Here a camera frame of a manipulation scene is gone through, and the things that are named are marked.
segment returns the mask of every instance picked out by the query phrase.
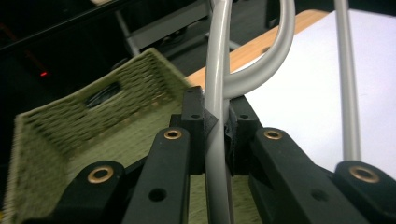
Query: brass grommet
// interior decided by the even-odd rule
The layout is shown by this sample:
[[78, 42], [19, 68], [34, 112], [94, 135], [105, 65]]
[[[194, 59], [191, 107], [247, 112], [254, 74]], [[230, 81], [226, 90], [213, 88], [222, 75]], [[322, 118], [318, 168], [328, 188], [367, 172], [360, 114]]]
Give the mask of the brass grommet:
[[379, 176], [372, 170], [362, 166], [352, 166], [349, 168], [349, 172], [357, 179], [367, 183], [379, 182]]
[[169, 130], [164, 134], [165, 138], [174, 140], [181, 137], [181, 131], [179, 130]]
[[273, 139], [273, 140], [279, 140], [283, 137], [282, 133], [274, 131], [274, 130], [265, 131], [264, 136], [266, 138]]
[[[101, 171], [106, 171], [106, 174], [101, 177], [96, 177], [96, 173], [101, 172]], [[111, 176], [113, 176], [114, 170], [111, 166], [104, 165], [104, 166], [99, 166], [93, 169], [90, 174], [88, 175], [88, 181], [92, 184], [100, 184], [103, 182], [106, 182]]]

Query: white table surface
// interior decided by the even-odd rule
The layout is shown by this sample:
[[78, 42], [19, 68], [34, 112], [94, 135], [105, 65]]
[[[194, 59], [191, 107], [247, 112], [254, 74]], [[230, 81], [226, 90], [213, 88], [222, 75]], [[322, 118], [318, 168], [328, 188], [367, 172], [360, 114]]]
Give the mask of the white table surface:
[[[361, 158], [396, 178], [396, 18], [350, 10]], [[335, 14], [294, 37], [276, 74], [246, 95], [264, 127], [286, 131], [314, 163], [342, 160]]]

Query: screw hole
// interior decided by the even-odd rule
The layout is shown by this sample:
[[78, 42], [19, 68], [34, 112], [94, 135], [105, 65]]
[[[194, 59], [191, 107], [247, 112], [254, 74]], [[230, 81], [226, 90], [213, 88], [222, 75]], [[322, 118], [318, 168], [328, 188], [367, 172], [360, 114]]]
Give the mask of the screw hole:
[[349, 168], [349, 172], [357, 179], [367, 183], [377, 183], [379, 176], [372, 170], [362, 166], [352, 166]]
[[148, 194], [149, 199], [152, 202], [160, 202], [166, 198], [166, 191], [164, 189], [153, 189]]
[[88, 174], [88, 181], [92, 184], [100, 184], [110, 179], [113, 174], [114, 170], [111, 166], [99, 166]]
[[102, 178], [108, 174], [107, 170], [100, 170], [93, 174], [95, 178]]
[[318, 202], [327, 202], [327, 201], [329, 201], [329, 196], [321, 189], [312, 189], [311, 190], [311, 195]]
[[178, 130], [169, 130], [165, 133], [165, 138], [167, 139], [178, 139], [179, 137], [181, 137], [181, 132]]
[[265, 131], [264, 136], [269, 139], [278, 140], [282, 138], [282, 133], [279, 133], [277, 131]]

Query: basket handle hole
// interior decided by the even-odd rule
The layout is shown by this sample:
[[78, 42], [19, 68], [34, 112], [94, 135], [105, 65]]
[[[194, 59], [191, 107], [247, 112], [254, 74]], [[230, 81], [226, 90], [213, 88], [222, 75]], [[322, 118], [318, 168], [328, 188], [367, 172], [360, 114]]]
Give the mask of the basket handle hole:
[[87, 108], [89, 109], [99, 106], [104, 101], [110, 99], [111, 97], [119, 93], [120, 90], [121, 90], [121, 85], [119, 82], [111, 83], [101, 91], [97, 92], [96, 94], [88, 98], [87, 101], [85, 102], [85, 106], [87, 106]]

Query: wooden edge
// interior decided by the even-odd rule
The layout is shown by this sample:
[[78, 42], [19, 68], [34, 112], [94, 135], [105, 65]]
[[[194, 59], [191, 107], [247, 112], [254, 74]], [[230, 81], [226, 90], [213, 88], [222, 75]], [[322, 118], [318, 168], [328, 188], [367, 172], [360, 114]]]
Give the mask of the wooden edge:
[[[296, 16], [296, 25], [294, 33], [298, 34], [302, 30], [306, 29], [308, 26], [313, 23], [319, 21], [326, 15], [328, 12], [319, 11], [319, 10], [306, 10], [299, 13]], [[230, 71], [233, 72], [246, 63], [252, 61], [253, 59], [259, 57], [265, 49], [268, 49], [273, 44], [277, 33], [277, 27], [269, 30], [256, 37], [255, 39], [247, 42], [245, 45], [240, 47], [239, 49], [234, 50], [230, 53]], [[186, 80], [190, 82], [192, 86], [201, 86], [205, 87], [205, 67], [200, 70], [192, 73]]]

